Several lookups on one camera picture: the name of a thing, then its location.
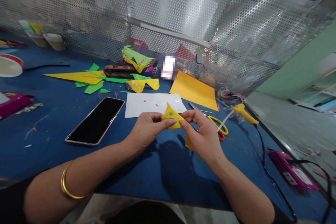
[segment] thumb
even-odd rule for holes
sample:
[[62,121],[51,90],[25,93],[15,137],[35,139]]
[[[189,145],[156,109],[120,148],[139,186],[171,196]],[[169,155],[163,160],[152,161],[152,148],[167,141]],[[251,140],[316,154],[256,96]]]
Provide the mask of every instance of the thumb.
[[179,123],[181,124],[182,128],[186,131],[189,138],[192,138],[193,136],[195,136],[195,134],[197,134],[197,131],[188,122],[180,120]]
[[177,120],[175,120],[175,119],[166,119],[166,120],[163,120],[161,122],[157,122],[155,124],[156,124],[159,132],[161,132],[162,130],[173,126],[175,123],[177,123]]

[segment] sleeve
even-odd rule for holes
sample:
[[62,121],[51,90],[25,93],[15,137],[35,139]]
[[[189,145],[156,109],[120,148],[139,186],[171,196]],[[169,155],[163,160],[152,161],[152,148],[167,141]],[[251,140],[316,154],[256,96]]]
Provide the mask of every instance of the sleeve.
[[24,198],[35,176],[0,190],[0,223],[27,223],[23,210]]

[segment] pink device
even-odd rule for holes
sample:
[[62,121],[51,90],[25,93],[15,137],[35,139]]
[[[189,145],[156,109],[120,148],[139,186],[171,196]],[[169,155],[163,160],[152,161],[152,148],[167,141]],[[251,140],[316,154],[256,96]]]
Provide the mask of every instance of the pink device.
[[297,189],[319,190],[318,186],[301,170],[300,167],[290,165],[286,159],[292,159],[287,153],[280,151],[269,152],[269,157],[285,177],[289,185]]
[[2,92],[2,94],[9,100],[0,104],[0,120],[32,103],[31,100],[23,94],[13,92]]

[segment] hand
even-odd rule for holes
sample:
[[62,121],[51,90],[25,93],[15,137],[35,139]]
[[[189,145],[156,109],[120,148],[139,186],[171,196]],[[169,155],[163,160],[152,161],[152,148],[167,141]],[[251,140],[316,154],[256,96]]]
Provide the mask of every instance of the hand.
[[175,119],[161,121],[163,114],[157,112],[141,113],[130,134],[124,140],[135,148],[139,155],[164,129],[173,126]]
[[[182,128],[188,134],[197,154],[213,170],[214,166],[226,160],[223,153],[217,128],[213,122],[199,110],[184,111],[181,116],[187,121],[180,121]],[[199,126],[196,131],[189,123],[194,122]]]

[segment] gold bangle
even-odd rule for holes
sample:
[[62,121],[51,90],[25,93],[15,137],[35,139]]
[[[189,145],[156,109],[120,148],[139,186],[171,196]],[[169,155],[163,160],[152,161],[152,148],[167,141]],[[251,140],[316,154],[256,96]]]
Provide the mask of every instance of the gold bangle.
[[66,173],[67,173],[67,171],[68,171],[70,165],[71,165],[75,160],[77,160],[78,158],[76,158],[76,159],[74,159],[74,160],[72,160],[72,161],[70,162],[70,164],[69,164],[69,165],[65,168],[65,170],[63,171],[62,178],[61,178],[61,189],[62,189],[62,192],[63,192],[64,194],[67,194],[69,197],[74,198],[74,199],[77,199],[77,200],[86,198],[87,196],[90,196],[90,195],[93,193],[93,192],[90,192],[89,194],[84,195],[84,196],[75,196],[75,195],[71,194],[71,193],[67,190],[67,188],[66,188],[66,186],[65,186],[65,175],[66,175]]

